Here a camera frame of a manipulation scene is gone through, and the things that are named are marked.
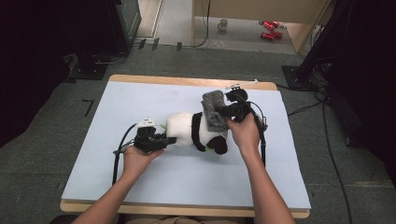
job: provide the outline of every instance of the forearm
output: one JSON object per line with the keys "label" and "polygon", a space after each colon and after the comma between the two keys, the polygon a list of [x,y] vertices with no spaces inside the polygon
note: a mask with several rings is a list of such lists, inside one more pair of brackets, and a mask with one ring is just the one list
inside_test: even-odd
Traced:
{"label": "forearm", "polygon": [[121,178],[73,223],[110,223],[137,178]]}
{"label": "forearm", "polygon": [[295,223],[260,157],[250,158],[246,164],[257,223]]}

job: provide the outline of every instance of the stuffed panda toy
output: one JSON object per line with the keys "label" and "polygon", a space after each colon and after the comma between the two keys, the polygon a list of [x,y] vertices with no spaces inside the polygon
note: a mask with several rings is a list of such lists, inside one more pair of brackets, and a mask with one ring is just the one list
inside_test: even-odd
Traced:
{"label": "stuffed panda toy", "polygon": [[217,112],[225,106],[222,91],[212,91],[203,95],[201,102],[204,112],[176,113],[166,121],[166,136],[175,137],[176,146],[191,146],[200,151],[214,149],[219,155],[227,152],[228,126],[222,115]]}
{"label": "stuffed panda toy", "polygon": [[175,137],[175,146],[195,145],[200,151],[214,149],[219,155],[227,152],[227,131],[210,132],[207,130],[205,113],[182,112],[173,114],[166,121],[166,136]]}

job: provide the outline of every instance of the black cable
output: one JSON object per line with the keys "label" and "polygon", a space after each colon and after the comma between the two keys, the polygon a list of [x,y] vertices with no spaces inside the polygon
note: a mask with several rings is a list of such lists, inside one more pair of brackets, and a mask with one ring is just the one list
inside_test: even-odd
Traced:
{"label": "black cable", "polygon": [[348,12],[348,16],[347,16],[347,21],[346,21],[346,33],[345,33],[345,36],[344,36],[344,44],[343,44],[343,47],[341,48],[340,53],[339,53],[338,55],[336,55],[336,56],[316,59],[316,60],[313,62],[313,64],[316,64],[316,63],[318,63],[318,62],[320,62],[320,61],[329,60],[329,59],[334,60],[334,59],[340,57],[340,56],[343,54],[344,49],[345,49],[345,47],[346,47],[346,45],[347,45],[347,33],[348,33],[348,28],[349,28],[350,15],[352,14],[352,9],[353,9],[354,5],[355,5],[355,0],[352,0],[352,4],[351,4],[351,6],[350,6],[350,9],[349,9],[349,12]]}
{"label": "black cable", "polygon": [[[320,98],[318,97],[318,92],[321,93],[321,94],[323,95],[323,99],[320,99]],[[326,100],[326,94],[325,94],[323,91],[317,90],[317,91],[315,91],[315,98],[317,98],[317,100],[320,101],[320,102],[325,102],[325,100]]]}
{"label": "black cable", "polygon": [[327,86],[327,80],[325,78],[327,72],[331,67],[330,63],[317,63],[315,65],[315,77],[318,81],[324,83],[323,86]]}
{"label": "black cable", "polygon": [[309,108],[311,108],[311,107],[314,107],[314,106],[316,106],[316,105],[320,105],[321,103],[322,103],[322,102],[317,102],[317,103],[314,103],[313,105],[308,105],[308,106],[304,106],[304,107],[302,107],[302,108],[296,109],[296,110],[294,110],[293,112],[289,113],[289,114],[288,114],[288,117],[290,117],[290,116],[292,116],[292,115],[295,115],[295,114],[298,114],[298,113],[301,113],[301,112],[304,112],[305,110],[307,110],[307,109],[309,109]]}
{"label": "black cable", "polygon": [[334,170],[337,173],[338,181],[340,182],[341,189],[342,189],[343,194],[344,194],[344,199],[346,200],[346,210],[347,210],[347,216],[348,216],[348,219],[349,219],[349,224],[352,224],[352,214],[350,212],[350,206],[349,206],[349,200],[347,198],[347,192],[346,192],[346,189],[345,189],[345,186],[344,186],[344,182],[343,182],[343,180],[341,178],[340,172],[338,171],[337,165],[335,163],[334,156],[332,155],[332,149],[330,147],[329,132],[328,132],[328,129],[327,129],[327,122],[326,122],[325,105],[326,105],[326,103],[323,102],[322,112],[323,112],[324,132],[326,134],[327,148],[329,149],[329,154],[330,154],[330,157],[332,159],[332,166],[334,167]]}
{"label": "black cable", "polygon": [[[265,166],[265,148],[266,148],[266,142],[265,142],[265,136],[264,136],[264,132],[267,130],[267,118],[263,115],[262,110],[260,109],[260,107],[256,104],[254,104],[253,102],[248,102],[246,101],[243,97],[241,97],[238,94],[234,94],[232,93],[232,95],[237,96],[239,99],[242,100],[242,102],[247,106],[247,108],[249,108],[250,113],[253,115],[254,121],[256,122],[256,126],[257,129],[259,130],[259,135],[260,135],[260,140],[261,140],[261,146],[260,149],[262,150],[262,163]],[[259,108],[259,110],[262,113],[262,122],[260,121],[260,119],[257,117],[256,113],[254,112],[253,108],[248,104],[254,104],[255,106],[257,106]]]}
{"label": "black cable", "polygon": [[[136,45],[138,45],[138,44],[133,43],[133,44],[131,45],[131,47],[128,49],[128,51],[130,51],[130,50],[131,50],[134,46],[136,46]],[[113,61],[113,62],[104,62],[104,63],[101,63],[101,62],[94,62],[94,63],[95,63],[95,64],[115,64],[115,63],[119,63],[119,62],[121,62],[121,61],[126,57],[127,54],[128,54],[128,52],[125,52],[125,53],[121,56],[120,59],[118,59],[118,60],[116,60],[116,61]]]}
{"label": "black cable", "polygon": [[323,88],[322,86],[320,86],[320,87],[317,87],[316,89],[300,89],[300,88],[291,88],[291,87],[283,86],[280,84],[276,84],[276,86],[279,88],[282,88],[282,89],[290,90],[290,91],[317,91],[317,90]]}
{"label": "black cable", "polygon": [[113,170],[113,182],[112,182],[112,185],[114,185],[117,182],[117,172],[119,170],[119,160],[120,160],[121,149],[123,147],[123,142],[125,141],[125,138],[128,135],[128,133],[132,130],[132,128],[134,128],[134,126],[136,126],[136,124],[134,124],[131,127],[129,127],[129,129],[126,131],[126,133],[122,137],[122,140],[120,142],[119,148],[117,149],[117,151],[114,152],[114,154],[116,154],[116,158],[114,159],[114,170]]}
{"label": "black cable", "polygon": [[[206,35],[204,37],[204,40],[199,45],[183,46],[183,48],[193,48],[193,49],[199,48],[202,45],[204,45],[206,43],[206,41],[209,39],[209,12],[210,12],[210,0],[209,0],[209,3],[207,4],[206,25],[204,22],[204,27],[206,28]],[[163,44],[158,44],[157,46],[159,46],[159,47],[174,47],[174,45],[163,45]]]}

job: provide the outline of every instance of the person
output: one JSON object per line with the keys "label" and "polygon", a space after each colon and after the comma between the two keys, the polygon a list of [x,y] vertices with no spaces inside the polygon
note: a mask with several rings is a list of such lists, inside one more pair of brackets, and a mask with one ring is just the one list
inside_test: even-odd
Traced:
{"label": "person", "polygon": [[[253,115],[248,114],[241,123],[232,119],[226,119],[226,121],[247,167],[256,223],[295,223],[289,208],[262,164],[258,150],[260,136]],[[161,154],[163,154],[163,149],[144,153],[136,147],[128,147],[123,155],[124,167],[120,179],[73,223],[110,223],[134,182],[145,172],[151,161]]]}

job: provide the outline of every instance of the wooden table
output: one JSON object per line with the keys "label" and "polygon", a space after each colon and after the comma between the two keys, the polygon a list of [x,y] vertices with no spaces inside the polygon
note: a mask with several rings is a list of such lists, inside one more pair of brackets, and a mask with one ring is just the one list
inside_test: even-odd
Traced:
{"label": "wooden table", "polygon": [[[193,17],[206,17],[208,0],[193,0]],[[296,52],[300,52],[332,0],[212,0],[209,17],[283,21]]]}
{"label": "wooden table", "polygon": [[[150,83],[165,85],[183,85],[183,86],[207,86],[220,87],[231,86],[235,83],[245,81],[235,80],[217,80],[217,79],[200,79],[184,77],[143,77],[143,76],[123,76],[114,75],[109,81],[114,82],[133,82],[133,83]],[[276,85],[269,82],[259,82],[254,85],[246,85],[247,90],[269,90],[276,91]],[[61,200],[61,209],[65,212],[84,212],[94,201],[84,200]],[[305,218],[309,216],[309,209],[290,209],[295,218]],[[254,217],[252,208],[238,207],[202,207],[202,206],[176,206],[164,204],[139,204],[123,203],[119,209],[123,214],[145,214],[145,215],[173,215],[173,216],[213,216],[213,217]]]}

